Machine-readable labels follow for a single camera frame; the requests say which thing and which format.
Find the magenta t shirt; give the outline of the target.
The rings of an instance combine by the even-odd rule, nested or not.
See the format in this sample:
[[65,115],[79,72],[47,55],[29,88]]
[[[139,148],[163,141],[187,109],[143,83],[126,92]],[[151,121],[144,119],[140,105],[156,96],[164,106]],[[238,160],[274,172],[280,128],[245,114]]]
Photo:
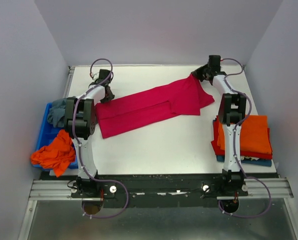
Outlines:
[[95,107],[105,139],[180,115],[199,116],[214,98],[193,75]]

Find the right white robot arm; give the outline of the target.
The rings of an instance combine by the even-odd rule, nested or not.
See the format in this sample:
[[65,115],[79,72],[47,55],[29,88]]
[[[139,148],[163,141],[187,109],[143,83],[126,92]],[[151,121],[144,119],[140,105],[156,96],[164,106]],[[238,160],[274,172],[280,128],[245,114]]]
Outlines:
[[219,191],[230,196],[244,183],[241,169],[240,135],[246,117],[247,98],[229,82],[229,75],[221,69],[221,56],[210,55],[208,63],[192,72],[199,81],[208,81],[221,95],[218,121],[225,139],[225,157]]

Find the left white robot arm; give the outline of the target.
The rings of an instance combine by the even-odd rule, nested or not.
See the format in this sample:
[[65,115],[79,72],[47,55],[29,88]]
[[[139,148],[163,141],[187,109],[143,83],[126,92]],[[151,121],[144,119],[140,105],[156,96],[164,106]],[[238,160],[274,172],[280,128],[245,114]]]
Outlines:
[[91,198],[100,191],[94,180],[98,171],[92,153],[92,135],[97,125],[95,105],[114,99],[109,86],[112,80],[113,72],[101,69],[88,90],[81,96],[67,98],[65,105],[64,129],[72,138],[78,162],[76,192]]

